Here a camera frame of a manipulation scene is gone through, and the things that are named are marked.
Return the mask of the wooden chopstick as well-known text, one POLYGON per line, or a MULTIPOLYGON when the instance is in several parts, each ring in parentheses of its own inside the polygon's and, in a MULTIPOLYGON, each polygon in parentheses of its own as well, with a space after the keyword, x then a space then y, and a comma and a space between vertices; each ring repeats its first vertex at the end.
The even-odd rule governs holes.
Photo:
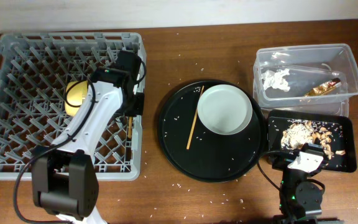
POLYGON ((132 139, 132 125, 133 125, 133 117, 128 117, 127 123, 127 138, 132 139))
MULTIPOLYGON (((200 100, 200 98, 201 98, 203 92, 204 92, 204 85, 201 87, 198 101, 200 100)), ((192 141, 192 138, 193 138, 193 133, 194 133, 194 130, 195 130, 195 125, 196 125, 197 117, 198 117, 198 103, 197 103, 197 105, 196 105, 196 110, 195 110, 195 114, 194 114, 194 117, 193 117, 193 122, 192 122, 192 125, 191 125, 191 129, 190 129, 190 135, 189 135, 188 142, 187 142, 187 145, 186 145, 186 150, 189 150, 189 149, 190 149, 191 141, 192 141)))

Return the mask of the yellow bowl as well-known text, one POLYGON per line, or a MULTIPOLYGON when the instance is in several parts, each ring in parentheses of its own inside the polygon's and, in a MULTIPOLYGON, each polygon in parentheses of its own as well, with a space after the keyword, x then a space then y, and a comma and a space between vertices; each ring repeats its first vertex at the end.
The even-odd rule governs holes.
POLYGON ((83 104, 88 92, 87 81, 68 83, 65 89, 65 111, 69 116, 74 116, 83 104))

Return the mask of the gold snack wrapper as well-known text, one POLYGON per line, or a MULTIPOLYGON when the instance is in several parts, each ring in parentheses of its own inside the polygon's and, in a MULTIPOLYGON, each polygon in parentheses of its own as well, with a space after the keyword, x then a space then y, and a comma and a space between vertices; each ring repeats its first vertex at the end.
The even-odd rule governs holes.
POLYGON ((332 80, 326 81, 314 88, 305 94, 305 96, 321 96, 327 95, 329 92, 339 88, 342 85, 339 78, 334 78, 332 80))

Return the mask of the white tissue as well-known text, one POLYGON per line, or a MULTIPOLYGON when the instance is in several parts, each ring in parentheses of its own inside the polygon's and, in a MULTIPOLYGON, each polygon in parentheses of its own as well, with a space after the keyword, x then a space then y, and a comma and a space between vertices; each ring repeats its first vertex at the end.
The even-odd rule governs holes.
POLYGON ((273 88, 288 92, 290 90, 290 86, 286 81, 285 76, 288 76, 289 74, 290 70, 287 68, 284 70, 278 70, 277 72, 267 70, 262 74, 264 90, 273 88))

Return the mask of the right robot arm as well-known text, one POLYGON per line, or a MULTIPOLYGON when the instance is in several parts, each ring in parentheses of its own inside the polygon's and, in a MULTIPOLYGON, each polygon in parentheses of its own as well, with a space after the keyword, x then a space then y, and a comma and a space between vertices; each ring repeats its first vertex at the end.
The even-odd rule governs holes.
POLYGON ((338 218, 318 218, 322 214, 321 204, 325 185, 312 176, 320 172, 328 157, 316 144, 304 144, 300 150, 268 151, 274 157, 272 167, 282 171, 278 186, 281 215, 275 215, 272 223, 328 224, 344 221, 338 218))

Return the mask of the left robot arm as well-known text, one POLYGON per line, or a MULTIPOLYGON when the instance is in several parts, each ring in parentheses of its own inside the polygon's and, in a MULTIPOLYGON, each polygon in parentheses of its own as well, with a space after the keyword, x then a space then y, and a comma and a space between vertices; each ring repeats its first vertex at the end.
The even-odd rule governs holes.
POLYGON ((30 165, 36 207, 62 223, 104 223, 96 208, 94 151, 112 118, 142 114, 144 94, 135 86, 143 68, 137 54, 122 50, 112 67, 96 69, 85 82, 85 100, 69 125, 50 146, 35 148, 30 165))

